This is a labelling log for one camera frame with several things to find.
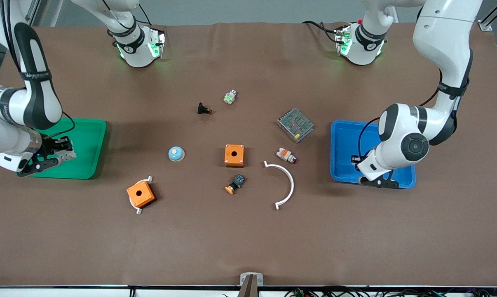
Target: gray floor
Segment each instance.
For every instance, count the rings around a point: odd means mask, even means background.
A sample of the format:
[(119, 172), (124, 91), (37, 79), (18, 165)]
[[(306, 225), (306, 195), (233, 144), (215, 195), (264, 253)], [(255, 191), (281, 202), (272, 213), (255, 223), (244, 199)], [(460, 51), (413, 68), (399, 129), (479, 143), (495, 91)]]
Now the gray floor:
[[(171, 25), (206, 25), (234, 22), (301, 23), (306, 20), (356, 21), (363, 17), (359, 0), (142, 0), (152, 23)], [(497, 0), (484, 0), (480, 15), (487, 15)], [(415, 22), (419, 8), (397, 8), (400, 22)], [(138, 9), (137, 19), (145, 17)], [(64, 0), (56, 26), (102, 26), (83, 8)], [(497, 37), (497, 20), (492, 25)]]

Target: orange box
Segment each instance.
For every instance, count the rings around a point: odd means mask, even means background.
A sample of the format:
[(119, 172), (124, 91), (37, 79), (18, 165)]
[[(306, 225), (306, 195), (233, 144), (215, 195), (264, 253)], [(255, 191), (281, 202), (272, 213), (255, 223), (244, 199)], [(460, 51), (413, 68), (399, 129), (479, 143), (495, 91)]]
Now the orange box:
[(128, 188), (128, 196), (135, 207), (145, 207), (148, 203), (155, 200), (147, 181), (139, 181)]
[(225, 146), (225, 165), (229, 167), (243, 167), (245, 147), (243, 144), (227, 144)]

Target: white curved bracket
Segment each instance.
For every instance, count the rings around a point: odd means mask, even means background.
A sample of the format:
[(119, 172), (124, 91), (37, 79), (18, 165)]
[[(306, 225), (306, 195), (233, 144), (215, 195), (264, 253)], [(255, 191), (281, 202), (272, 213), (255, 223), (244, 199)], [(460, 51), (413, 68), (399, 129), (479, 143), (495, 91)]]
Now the white curved bracket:
[(276, 164), (267, 164), (267, 161), (264, 161), (263, 163), (265, 163), (265, 168), (276, 167), (279, 170), (283, 171), (287, 175), (288, 180), (291, 182), (291, 191), (288, 193), (287, 197), (285, 197), (283, 200), (278, 201), (277, 203), (274, 204), (274, 205), (276, 205), (276, 210), (280, 210), (280, 205), (282, 205), (283, 203), (286, 203), (289, 200), (289, 198), (292, 196), (292, 192), (294, 191), (294, 180), (292, 179), (291, 173), (287, 169), (285, 169), (284, 167), (282, 167), (280, 165), (276, 165)]

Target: blue tray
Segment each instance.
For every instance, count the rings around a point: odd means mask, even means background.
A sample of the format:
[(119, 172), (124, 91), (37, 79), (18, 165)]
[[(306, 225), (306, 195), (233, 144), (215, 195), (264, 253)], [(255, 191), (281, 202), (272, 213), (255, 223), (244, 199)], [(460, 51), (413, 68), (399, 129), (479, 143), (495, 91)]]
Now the blue tray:
[[(331, 125), (331, 176), (336, 181), (358, 184), (362, 174), (351, 163), (351, 155), (358, 155), (358, 135), (364, 125), (350, 120), (335, 120)], [(362, 154), (379, 143), (378, 125), (370, 124), (362, 134)], [(399, 182), (401, 189), (413, 188), (416, 183), (415, 165), (395, 169), (392, 180)]]

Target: blue and white round object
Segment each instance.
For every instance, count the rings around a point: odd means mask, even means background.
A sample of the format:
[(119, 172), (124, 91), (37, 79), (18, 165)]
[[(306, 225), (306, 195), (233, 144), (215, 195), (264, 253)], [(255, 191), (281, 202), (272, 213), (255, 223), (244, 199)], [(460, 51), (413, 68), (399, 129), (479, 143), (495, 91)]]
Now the blue and white round object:
[(184, 151), (182, 148), (178, 146), (174, 146), (170, 148), (168, 151), (168, 158), (174, 162), (179, 162), (180, 160), (184, 159)]

